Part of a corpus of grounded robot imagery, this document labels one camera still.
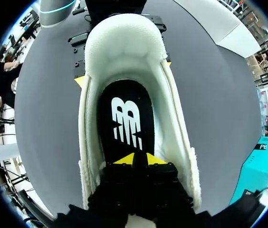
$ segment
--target shoe insole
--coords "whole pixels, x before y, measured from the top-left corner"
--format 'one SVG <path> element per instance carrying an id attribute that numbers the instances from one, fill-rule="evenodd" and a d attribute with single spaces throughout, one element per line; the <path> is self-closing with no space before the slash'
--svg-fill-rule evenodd
<path id="1" fill-rule="evenodd" d="M 98 101 L 97 125 L 107 163 L 131 153 L 154 155 L 154 119 L 147 90 L 133 80 L 109 84 Z"/>

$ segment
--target round gray table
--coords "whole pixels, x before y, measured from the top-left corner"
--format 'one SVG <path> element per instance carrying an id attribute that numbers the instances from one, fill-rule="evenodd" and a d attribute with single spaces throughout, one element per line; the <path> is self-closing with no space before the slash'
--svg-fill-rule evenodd
<path id="1" fill-rule="evenodd" d="M 191 145 L 200 169 L 202 208 L 218 213 L 230 202 L 241 166 L 260 137 L 253 77 L 241 56 L 216 46 L 203 27 L 173 1 L 149 0 L 159 15 Z M 15 103 L 19 151 L 44 204 L 56 215 L 82 206 L 78 160 L 80 87 L 67 40 L 84 32 L 84 15 L 43 28 L 23 64 Z"/>

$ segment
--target cable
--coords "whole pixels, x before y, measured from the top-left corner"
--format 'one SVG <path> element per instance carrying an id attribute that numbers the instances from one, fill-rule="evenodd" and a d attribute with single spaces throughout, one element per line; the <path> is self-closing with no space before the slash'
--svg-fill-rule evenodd
<path id="1" fill-rule="evenodd" d="M 16 135 L 16 134 L 2 134 L 2 135 L 0 135 L 0 137 L 6 136 L 6 135 Z"/>
<path id="2" fill-rule="evenodd" d="M 264 191 L 268 190 L 268 187 L 262 189 L 261 191 L 256 191 L 254 194 L 256 195 L 256 198 L 259 198 Z"/>
<path id="3" fill-rule="evenodd" d="M 27 179 L 25 179 L 25 178 L 19 176 L 18 174 L 14 173 L 14 172 L 12 172 L 12 171 L 10 171 L 10 170 L 8 170 L 8 169 L 5 169 L 5 168 L 3 168 L 3 167 L 0 167 L 0 169 L 5 170 L 5 171 L 7 171 L 7 172 L 10 172 L 10 173 L 14 174 L 15 176 L 17 176 L 17 177 L 19 177 L 19 178 L 22 178 L 22 179 L 25 180 L 25 181 L 30 182 L 29 180 L 27 180 Z"/>
<path id="4" fill-rule="evenodd" d="M 86 15 L 84 16 L 84 17 L 85 17 L 85 20 L 86 20 L 87 22 L 91 23 L 92 20 L 88 20 L 88 19 L 86 19 L 87 16 L 89 16 L 89 17 L 91 18 L 91 16 L 90 16 L 89 14 L 86 14 Z"/>

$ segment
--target shoe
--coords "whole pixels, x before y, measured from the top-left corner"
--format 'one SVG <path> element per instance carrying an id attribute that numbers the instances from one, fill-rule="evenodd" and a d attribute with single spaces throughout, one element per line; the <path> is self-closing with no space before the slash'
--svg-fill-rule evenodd
<path id="1" fill-rule="evenodd" d="M 90 32 L 78 117 L 84 209 L 105 164 L 141 151 L 172 162 L 200 207 L 196 155 L 166 58 L 158 28 L 141 15 L 112 16 Z"/>

